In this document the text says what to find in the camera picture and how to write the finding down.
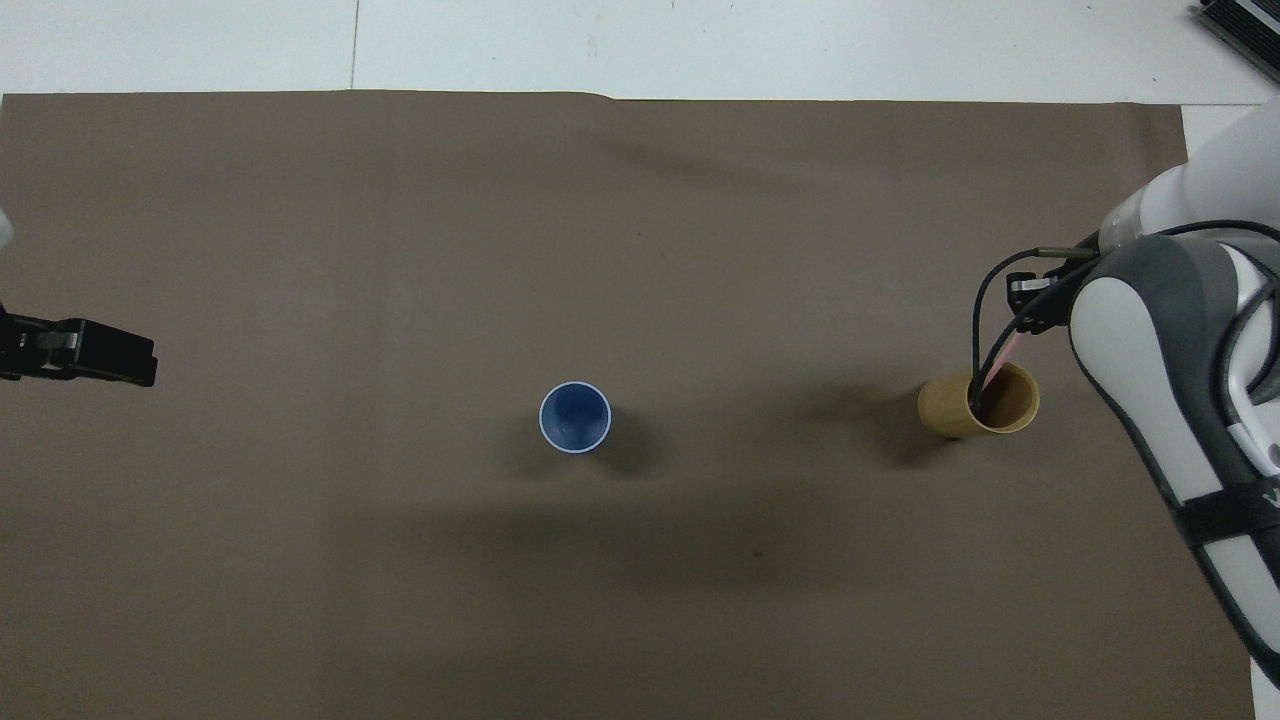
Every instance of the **cardboard tube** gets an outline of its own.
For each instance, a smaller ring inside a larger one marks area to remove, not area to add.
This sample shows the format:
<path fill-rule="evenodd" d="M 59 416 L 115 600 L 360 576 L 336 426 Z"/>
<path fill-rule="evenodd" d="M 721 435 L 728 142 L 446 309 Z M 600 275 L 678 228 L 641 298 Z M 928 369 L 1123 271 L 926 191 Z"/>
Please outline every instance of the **cardboard tube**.
<path fill-rule="evenodd" d="M 948 438 L 1016 433 L 1036 419 L 1039 387 L 1021 366 L 1005 364 L 982 391 L 979 416 L 969 410 L 969 373 L 956 373 L 931 380 L 915 401 L 920 421 L 929 430 Z"/>

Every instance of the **white surface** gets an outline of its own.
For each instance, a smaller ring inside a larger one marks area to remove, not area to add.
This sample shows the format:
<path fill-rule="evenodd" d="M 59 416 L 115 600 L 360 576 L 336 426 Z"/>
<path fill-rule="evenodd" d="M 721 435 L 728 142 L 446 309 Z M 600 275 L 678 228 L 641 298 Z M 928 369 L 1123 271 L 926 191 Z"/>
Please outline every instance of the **white surface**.
<path fill-rule="evenodd" d="M 1187 0 L 361 0 L 355 86 L 1261 102 Z"/>
<path fill-rule="evenodd" d="M 1197 218 L 1247 218 L 1280 227 L 1280 99 L 1251 110 L 1207 140 L 1181 184 Z"/>
<path fill-rule="evenodd" d="M 1187 135 L 1187 154 L 1217 135 L 1226 126 L 1247 115 L 1253 105 L 1187 105 L 1183 108 L 1183 132 Z"/>
<path fill-rule="evenodd" d="M 355 85 L 1225 105 L 1274 95 L 1276 86 L 1194 23 L 1189 5 L 0 0 L 0 92 Z"/>
<path fill-rule="evenodd" d="M 0 0 L 0 92 L 333 90 L 353 0 Z"/>

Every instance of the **blue cup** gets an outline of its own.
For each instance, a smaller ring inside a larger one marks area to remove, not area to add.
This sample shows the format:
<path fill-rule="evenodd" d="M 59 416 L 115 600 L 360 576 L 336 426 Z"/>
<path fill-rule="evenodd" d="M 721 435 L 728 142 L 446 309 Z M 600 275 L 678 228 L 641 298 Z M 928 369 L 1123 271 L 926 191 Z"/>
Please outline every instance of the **blue cup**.
<path fill-rule="evenodd" d="M 552 447 L 561 452 L 586 452 L 609 434 L 613 410 L 604 393 L 591 383 L 571 380 L 558 384 L 538 409 L 538 427 Z"/>

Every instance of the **cup rim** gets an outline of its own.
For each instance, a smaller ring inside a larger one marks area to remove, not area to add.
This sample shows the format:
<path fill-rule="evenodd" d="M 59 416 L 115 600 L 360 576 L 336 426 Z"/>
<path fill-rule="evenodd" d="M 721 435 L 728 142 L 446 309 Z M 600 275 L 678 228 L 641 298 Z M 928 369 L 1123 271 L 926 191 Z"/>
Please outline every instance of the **cup rim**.
<path fill-rule="evenodd" d="M 589 446 L 586 446 L 586 447 L 584 447 L 581 450 L 570 450 L 567 447 L 561 446 L 559 443 L 557 443 L 556 441 L 553 441 L 550 438 L 550 436 L 547 434 L 547 427 L 543 424 L 543 410 L 547 409 L 547 401 L 550 400 L 552 396 L 556 395 L 557 391 L 559 391 L 562 388 L 566 388 L 568 386 L 582 386 L 582 387 L 590 388 L 591 392 L 594 392 L 595 395 L 598 395 L 600 397 L 600 402 L 604 402 L 604 430 L 600 432 L 600 437 L 595 438 L 595 442 L 593 442 L 591 445 L 589 445 Z M 600 392 L 600 388 L 593 386 L 591 383 L 589 383 L 586 380 L 568 380 L 568 382 L 563 382 L 563 383 L 553 387 L 552 389 L 547 391 L 547 395 L 543 397 L 541 404 L 538 405 L 538 429 L 543 433 L 543 439 L 547 441 L 547 445 L 554 447 L 556 450 L 558 450 L 561 452 L 567 452 L 570 455 L 581 455 L 584 452 L 590 452 L 591 450 L 595 450 L 602 442 L 604 442 L 604 438 L 605 438 L 605 436 L 609 434 L 609 428 L 612 428 L 612 427 L 613 427 L 613 406 L 609 405 L 609 398 L 605 397 L 603 392 Z"/>
<path fill-rule="evenodd" d="M 1018 418 L 1014 419 L 1014 421 L 1007 425 L 988 425 L 973 414 L 973 410 L 969 409 L 968 404 L 965 405 L 965 413 L 973 419 L 974 423 L 978 424 L 978 427 L 997 436 L 1012 434 L 1024 429 L 1027 425 L 1032 424 L 1032 421 L 1036 420 L 1036 415 L 1039 414 L 1039 384 L 1036 382 L 1036 375 L 1016 363 L 1005 363 L 1004 366 L 995 372 L 995 375 L 1000 375 L 1002 373 L 1009 373 L 1010 375 L 1018 378 L 1019 382 L 1028 388 L 1028 395 L 1030 397 L 1030 400 L 1027 401 L 1027 407 Z"/>

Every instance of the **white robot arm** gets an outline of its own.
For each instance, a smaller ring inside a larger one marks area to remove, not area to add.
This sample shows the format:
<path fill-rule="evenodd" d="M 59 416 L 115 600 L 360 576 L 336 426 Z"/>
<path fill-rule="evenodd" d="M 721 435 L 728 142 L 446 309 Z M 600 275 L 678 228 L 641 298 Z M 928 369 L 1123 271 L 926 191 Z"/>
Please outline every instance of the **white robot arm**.
<path fill-rule="evenodd" d="M 1068 324 L 1080 368 L 1280 684 L 1277 227 L 1280 99 L 1107 215 Z"/>
<path fill-rule="evenodd" d="M 4 214 L 4 208 L 0 208 L 0 247 L 9 245 L 13 240 L 13 225 L 9 224 L 9 218 Z"/>

